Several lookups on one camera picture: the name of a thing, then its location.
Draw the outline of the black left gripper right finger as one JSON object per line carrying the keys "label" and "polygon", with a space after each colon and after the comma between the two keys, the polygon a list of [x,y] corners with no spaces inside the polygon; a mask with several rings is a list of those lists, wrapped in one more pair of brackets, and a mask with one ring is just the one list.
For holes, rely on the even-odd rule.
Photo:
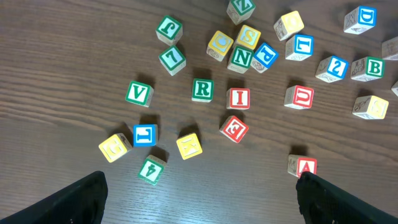
{"label": "black left gripper right finger", "polygon": [[396,217],[311,172],[301,175],[296,190],[306,224],[397,224]]}

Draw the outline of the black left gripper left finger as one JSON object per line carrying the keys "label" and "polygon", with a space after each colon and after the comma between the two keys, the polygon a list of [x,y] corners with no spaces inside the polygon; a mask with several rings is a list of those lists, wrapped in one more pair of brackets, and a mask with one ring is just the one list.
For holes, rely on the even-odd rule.
{"label": "black left gripper left finger", "polygon": [[95,171],[45,199],[1,220],[1,223],[90,223],[103,218],[108,185],[103,172]]}

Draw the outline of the red A block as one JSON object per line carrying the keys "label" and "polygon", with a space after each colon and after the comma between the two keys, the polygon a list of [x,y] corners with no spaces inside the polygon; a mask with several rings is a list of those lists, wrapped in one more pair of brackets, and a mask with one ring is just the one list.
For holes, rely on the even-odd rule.
{"label": "red A block", "polygon": [[303,172],[317,173],[317,160],[315,158],[289,154],[287,172],[298,178]]}

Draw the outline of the blue 2 block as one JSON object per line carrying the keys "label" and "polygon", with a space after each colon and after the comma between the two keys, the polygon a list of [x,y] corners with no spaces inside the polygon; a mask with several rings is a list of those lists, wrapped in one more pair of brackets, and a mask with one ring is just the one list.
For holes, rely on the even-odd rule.
{"label": "blue 2 block", "polygon": [[345,78],[348,67],[348,61],[332,55],[320,62],[315,77],[327,83],[340,81]]}

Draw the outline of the red I block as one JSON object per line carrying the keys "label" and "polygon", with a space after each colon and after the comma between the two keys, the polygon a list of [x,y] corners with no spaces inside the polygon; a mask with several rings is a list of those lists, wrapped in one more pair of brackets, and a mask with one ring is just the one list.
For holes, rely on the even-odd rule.
{"label": "red I block", "polygon": [[248,88],[230,88],[226,92],[228,110],[248,110],[251,103],[251,92]]}

